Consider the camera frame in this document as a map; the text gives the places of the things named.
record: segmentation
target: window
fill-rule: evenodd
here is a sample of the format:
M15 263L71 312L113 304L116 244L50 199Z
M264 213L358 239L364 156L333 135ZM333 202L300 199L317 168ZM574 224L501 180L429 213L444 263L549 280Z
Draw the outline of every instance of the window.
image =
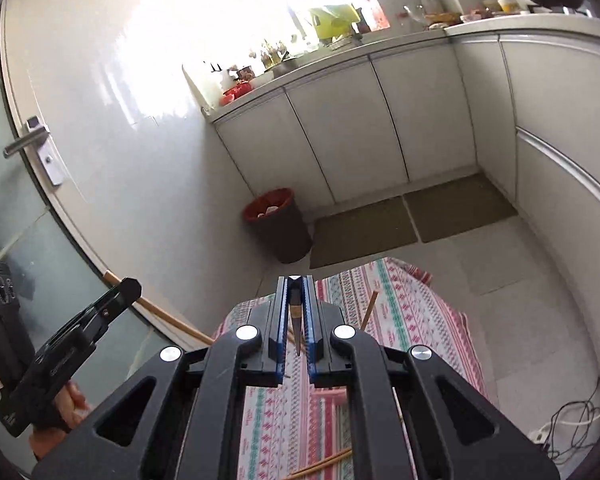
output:
M377 0L198 1L200 27L206 43L205 60L222 68L253 64L253 56L260 59L265 40L269 44L283 41L292 53L317 48L318 37L309 12L313 7L353 4L355 8L362 8L371 30L389 26Z

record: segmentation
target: cabinet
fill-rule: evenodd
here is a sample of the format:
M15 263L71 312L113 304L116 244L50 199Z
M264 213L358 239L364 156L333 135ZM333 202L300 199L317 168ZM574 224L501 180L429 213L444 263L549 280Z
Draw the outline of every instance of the cabinet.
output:
M566 268L600 353L600 188L563 155L519 134L518 205Z
M478 164L514 199L516 126L498 38L458 38L454 48L471 110Z
M302 211L333 204L311 146L282 91L227 115L216 123L216 129L254 193L290 187Z
M600 182L600 41L506 34L517 126Z
M469 108L447 40L375 54L410 180L475 165Z
M353 60L286 89L337 202L407 182L371 63Z

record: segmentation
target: brown mat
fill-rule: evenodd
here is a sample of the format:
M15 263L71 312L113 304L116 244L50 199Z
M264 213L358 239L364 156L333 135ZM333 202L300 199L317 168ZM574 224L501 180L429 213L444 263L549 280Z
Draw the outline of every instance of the brown mat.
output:
M380 253L418 241L397 196L315 222L310 269Z
M483 174L405 195L423 242L493 224L518 213Z

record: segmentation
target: white countertop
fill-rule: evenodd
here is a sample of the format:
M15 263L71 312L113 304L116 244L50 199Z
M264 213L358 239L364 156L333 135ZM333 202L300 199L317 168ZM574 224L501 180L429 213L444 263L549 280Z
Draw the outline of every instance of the white countertop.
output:
M427 30L425 32L416 32L405 36L397 36L387 40L375 41L364 44L341 53L320 59L318 61L301 66L283 76L275 78L273 81L252 90L248 94L232 101L224 107L213 110L207 117L207 121L213 123L221 117L231 113L241 106L267 94L277 88L283 87L296 81L301 77L319 72L330 66L348 61L361 56L367 56L394 48L405 46L423 41L438 40L446 37L462 36L465 34L480 34L486 32L502 32L516 30L542 30L551 32L568 32L571 34L583 34L600 39L600 20L597 18L588 18L587 16L574 14L523 14L519 16L502 16L499 18L490 18L487 20L478 20L477 22L463 23L443 30Z

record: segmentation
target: patterned fabric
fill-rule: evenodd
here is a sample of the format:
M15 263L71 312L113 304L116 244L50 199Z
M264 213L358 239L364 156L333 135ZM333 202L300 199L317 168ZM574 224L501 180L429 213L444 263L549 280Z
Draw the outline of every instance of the patterned fabric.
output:
M371 293L376 307L366 331L384 346L434 349L484 393L480 363L466 317L449 307L427 284L431 276L394 258L383 258L315 283L321 300L339 306L347 323L360 326ZM273 295L238 304L216 331L245 324L250 310ZM242 420L238 480L280 480L351 445L349 413L338 394L320 394L308 381L306 357L287 345L285 378L278 388L248 388ZM311 477L352 480L351 459Z

